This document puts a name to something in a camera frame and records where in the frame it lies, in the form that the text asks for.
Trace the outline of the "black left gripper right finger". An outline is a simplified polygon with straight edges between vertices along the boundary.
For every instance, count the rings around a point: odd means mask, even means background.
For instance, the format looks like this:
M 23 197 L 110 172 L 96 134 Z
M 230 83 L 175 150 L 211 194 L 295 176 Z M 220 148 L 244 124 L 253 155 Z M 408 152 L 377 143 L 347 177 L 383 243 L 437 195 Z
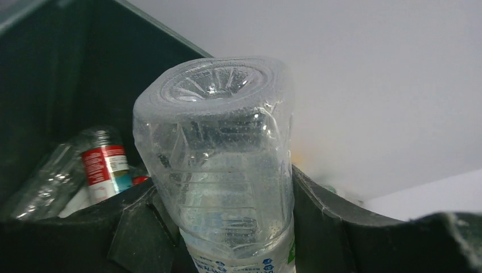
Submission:
M 292 169 L 298 272 L 480 272 L 481 214 L 407 222 L 357 206 Z

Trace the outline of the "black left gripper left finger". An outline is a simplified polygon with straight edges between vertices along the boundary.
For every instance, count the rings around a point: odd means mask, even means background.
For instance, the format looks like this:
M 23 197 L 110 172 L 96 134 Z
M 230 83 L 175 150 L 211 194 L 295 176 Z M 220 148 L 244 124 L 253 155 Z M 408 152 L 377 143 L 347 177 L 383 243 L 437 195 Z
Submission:
M 65 218 L 1 223 L 2 272 L 196 272 L 151 180 Z

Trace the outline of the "clear bottle red cap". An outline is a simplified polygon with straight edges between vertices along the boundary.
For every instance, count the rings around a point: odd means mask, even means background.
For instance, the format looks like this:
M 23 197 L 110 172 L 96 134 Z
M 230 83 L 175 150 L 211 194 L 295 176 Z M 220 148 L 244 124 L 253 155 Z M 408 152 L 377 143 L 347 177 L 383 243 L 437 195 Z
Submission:
M 5 219 L 66 217 L 91 203 L 78 136 L 59 144 L 6 204 Z

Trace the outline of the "crushed bottle blue green label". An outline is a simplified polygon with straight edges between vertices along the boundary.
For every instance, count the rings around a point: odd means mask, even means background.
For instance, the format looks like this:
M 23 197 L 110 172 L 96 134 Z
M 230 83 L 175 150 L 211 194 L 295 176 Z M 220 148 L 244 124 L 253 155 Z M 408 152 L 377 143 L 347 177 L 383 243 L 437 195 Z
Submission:
M 203 58 L 135 101 L 136 149 L 198 272 L 295 272 L 290 70 Z

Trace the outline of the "clear bottle red white label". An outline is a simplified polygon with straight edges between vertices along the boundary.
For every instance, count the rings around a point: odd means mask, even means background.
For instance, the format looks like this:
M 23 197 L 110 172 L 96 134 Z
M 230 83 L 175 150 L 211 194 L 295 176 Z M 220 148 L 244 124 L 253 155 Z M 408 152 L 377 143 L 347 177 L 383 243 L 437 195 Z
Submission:
M 133 186 L 122 138 L 110 126 L 80 132 L 81 160 L 92 204 L 111 198 Z

